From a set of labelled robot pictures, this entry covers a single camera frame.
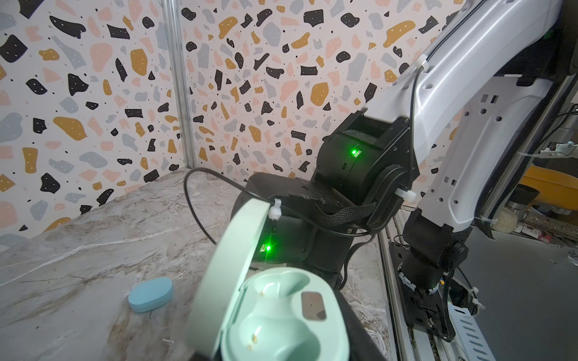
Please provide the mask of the mint green earbud case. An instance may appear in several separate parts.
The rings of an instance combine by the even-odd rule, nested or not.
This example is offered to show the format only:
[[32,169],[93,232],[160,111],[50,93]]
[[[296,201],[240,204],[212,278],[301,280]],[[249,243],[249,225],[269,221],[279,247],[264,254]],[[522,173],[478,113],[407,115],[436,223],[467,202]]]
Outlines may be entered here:
[[195,353],[223,360],[348,360],[346,325],[329,284],[302,269],[248,276],[270,205],[235,214],[197,287],[186,328]]

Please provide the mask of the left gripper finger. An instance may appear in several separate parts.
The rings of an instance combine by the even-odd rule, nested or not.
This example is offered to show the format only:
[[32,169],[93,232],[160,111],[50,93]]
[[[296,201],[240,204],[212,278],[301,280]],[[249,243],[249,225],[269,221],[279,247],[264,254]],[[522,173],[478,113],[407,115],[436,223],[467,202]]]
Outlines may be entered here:
[[349,341],[350,361],[386,361],[343,294],[334,290]]

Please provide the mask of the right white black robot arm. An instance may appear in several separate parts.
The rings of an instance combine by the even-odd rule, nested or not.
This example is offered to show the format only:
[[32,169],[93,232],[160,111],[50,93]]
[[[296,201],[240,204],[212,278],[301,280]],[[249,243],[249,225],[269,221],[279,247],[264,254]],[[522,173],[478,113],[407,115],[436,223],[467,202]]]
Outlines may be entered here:
[[486,222],[500,171],[573,77],[575,1],[467,1],[390,87],[324,140],[310,180],[257,173],[272,203],[253,259],[345,284],[353,238],[380,233],[405,203],[396,261],[403,313],[451,341],[451,281]]

